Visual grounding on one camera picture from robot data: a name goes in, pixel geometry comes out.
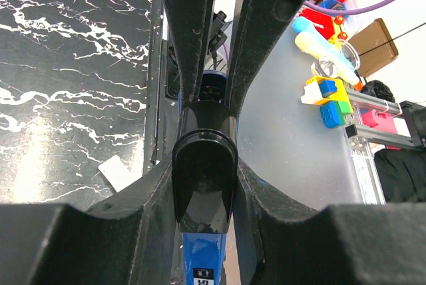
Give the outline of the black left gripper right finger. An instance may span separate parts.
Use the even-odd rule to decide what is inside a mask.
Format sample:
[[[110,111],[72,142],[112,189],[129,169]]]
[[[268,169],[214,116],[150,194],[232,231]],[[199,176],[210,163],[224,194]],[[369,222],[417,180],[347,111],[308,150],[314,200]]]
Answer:
[[[233,205],[243,284],[424,284],[425,205],[314,210],[238,163]]]

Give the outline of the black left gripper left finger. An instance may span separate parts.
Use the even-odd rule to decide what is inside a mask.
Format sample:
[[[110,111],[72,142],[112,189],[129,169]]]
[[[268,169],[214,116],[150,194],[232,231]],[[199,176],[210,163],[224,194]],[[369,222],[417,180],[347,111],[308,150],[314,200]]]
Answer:
[[[175,235],[171,160],[83,212],[1,206],[2,284],[169,284]]]

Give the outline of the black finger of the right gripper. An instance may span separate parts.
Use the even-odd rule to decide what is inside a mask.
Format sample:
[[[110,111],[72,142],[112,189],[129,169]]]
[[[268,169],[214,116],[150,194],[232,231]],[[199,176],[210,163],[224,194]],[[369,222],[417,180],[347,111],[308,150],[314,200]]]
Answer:
[[[306,0],[236,0],[226,105],[239,116],[248,89]]]
[[[163,0],[178,69],[182,104],[198,99],[214,0]]]

